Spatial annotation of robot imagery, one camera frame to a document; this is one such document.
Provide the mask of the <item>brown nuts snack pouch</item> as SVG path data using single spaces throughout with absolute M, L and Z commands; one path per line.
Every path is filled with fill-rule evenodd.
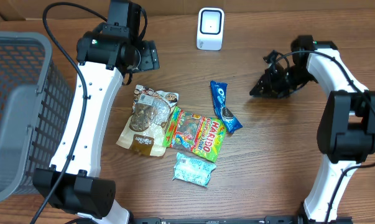
M 141 155 L 162 157 L 165 130 L 178 101 L 178 93 L 136 85 L 132 115 L 116 144 Z

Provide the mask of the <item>teal snack packet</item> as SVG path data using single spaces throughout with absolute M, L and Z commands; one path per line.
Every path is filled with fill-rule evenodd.
M 180 152 L 176 155 L 173 180 L 183 180 L 202 187 L 208 187 L 211 173 L 216 169 L 214 163 L 207 163 Z

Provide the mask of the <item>blue Oreo cookie pack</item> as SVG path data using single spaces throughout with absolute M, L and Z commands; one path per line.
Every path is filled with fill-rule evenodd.
M 243 125 L 226 106 L 227 86 L 227 83 L 216 82 L 213 80 L 210 82 L 215 114 L 220 120 L 222 120 L 227 131 L 233 134 L 236 130 L 241 129 Z

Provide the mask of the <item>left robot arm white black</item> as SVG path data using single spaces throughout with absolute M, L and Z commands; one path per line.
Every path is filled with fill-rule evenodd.
M 78 223 L 130 223 L 131 213 L 115 199 L 116 184 L 102 179 L 101 149 L 115 96 L 134 73 L 157 70 L 153 41 L 144 39 L 147 14 L 131 1 L 111 1 L 108 15 L 86 32 L 70 60 L 77 72 L 67 124 L 47 169 L 33 185 L 51 205 L 77 215 Z

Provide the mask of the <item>green Haribo gummy bag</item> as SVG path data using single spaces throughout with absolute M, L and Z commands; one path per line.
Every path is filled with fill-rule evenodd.
M 225 135 L 222 120 L 190 113 L 177 106 L 170 116 L 163 146 L 216 162 Z

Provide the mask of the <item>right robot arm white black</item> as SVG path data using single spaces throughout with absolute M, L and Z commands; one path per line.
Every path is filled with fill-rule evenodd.
M 361 84 L 343 63 L 332 41 L 300 35 L 290 52 L 276 50 L 264 58 L 268 68 L 249 94 L 286 98 L 308 82 L 319 84 L 327 97 L 317 130 L 322 162 L 314 185 L 298 212 L 288 217 L 267 217 L 266 223 L 352 223 L 337 215 L 353 174 L 375 153 L 375 91 Z

